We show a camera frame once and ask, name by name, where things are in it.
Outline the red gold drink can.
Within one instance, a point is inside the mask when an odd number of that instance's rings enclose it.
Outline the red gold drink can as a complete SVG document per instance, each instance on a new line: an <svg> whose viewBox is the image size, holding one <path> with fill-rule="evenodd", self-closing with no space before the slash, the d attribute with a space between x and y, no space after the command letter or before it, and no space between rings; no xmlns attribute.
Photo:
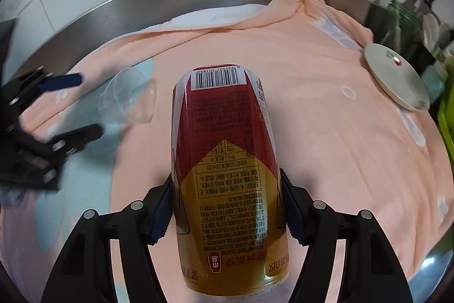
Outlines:
<svg viewBox="0 0 454 303"><path fill-rule="evenodd" d="M180 265L191 290L240 297L286 279L276 144L262 83L250 70L197 68L175 85L172 179Z"/></svg>

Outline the clear plastic cup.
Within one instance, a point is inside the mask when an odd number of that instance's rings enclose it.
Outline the clear plastic cup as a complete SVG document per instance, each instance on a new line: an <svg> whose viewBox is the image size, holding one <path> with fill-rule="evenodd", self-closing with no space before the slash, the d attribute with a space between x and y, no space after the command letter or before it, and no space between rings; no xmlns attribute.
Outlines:
<svg viewBox="0 0 454 303"><path fill-rule="evenodd" d="M152 120L155 100L155 82L136 68L125 68L101 93L98 111L109 124L145 124Z"/></svg>

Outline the pink teal towel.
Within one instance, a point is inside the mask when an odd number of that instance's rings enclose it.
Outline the pink teal towel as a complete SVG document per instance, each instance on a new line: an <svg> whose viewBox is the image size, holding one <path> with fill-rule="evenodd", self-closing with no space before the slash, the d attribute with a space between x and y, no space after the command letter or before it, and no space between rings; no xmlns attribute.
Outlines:
<svg viewBox="0 0 454 303"><path fill-rule="evenodd" d="M271 0L184 14L115 38L75 66L79 88L48 93L22 116L40 139L93 123L97 97L134 67L157 88L144 124L112 124L63 168L62 189L1 211L1 261L31 302L82 212L118 211L170 173L172 96L198 67L239 64L267 101L279 165L335 210L377 217L407 277L453 223L453 173L427 112L394 103L369 72L367 28L324 0Z"/></svg>

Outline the lime green dish rack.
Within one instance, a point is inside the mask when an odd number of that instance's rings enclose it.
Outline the lime green dish rack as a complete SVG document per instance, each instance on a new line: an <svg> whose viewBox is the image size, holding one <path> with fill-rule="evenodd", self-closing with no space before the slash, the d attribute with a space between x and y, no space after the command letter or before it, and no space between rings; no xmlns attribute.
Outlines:
<svg viewBox="0 0 454 303"><path fill-rule="evenodd" d="M453 74L450 75L440 99L437 120L450 162L453 164Z"/></svg>

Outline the white ceramic plate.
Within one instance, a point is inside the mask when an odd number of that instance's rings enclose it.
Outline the white ceramic plate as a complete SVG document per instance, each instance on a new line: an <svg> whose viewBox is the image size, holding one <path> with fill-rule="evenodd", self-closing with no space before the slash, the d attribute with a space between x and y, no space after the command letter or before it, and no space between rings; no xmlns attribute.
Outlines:
<svg viewBox="0 0 454 303"><path fill-rule="evenodd" d="M376 82L396 104L409 111L429 110L426 87L402 56L384 45L372 43L365 46L364 57Z"/></svg>

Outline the green glass jar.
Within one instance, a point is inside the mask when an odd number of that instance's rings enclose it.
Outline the green glass jar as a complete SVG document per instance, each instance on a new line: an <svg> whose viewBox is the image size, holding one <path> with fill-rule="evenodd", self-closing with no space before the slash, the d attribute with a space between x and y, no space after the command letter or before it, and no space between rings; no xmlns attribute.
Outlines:
<svg viewBox="0 0 454 303"><path fill-rule="evenodd" d="M384 35L380 43L400 55L410 53L420 41L422 17L409 10L398 0L391 0L387 7Z"/></svg>

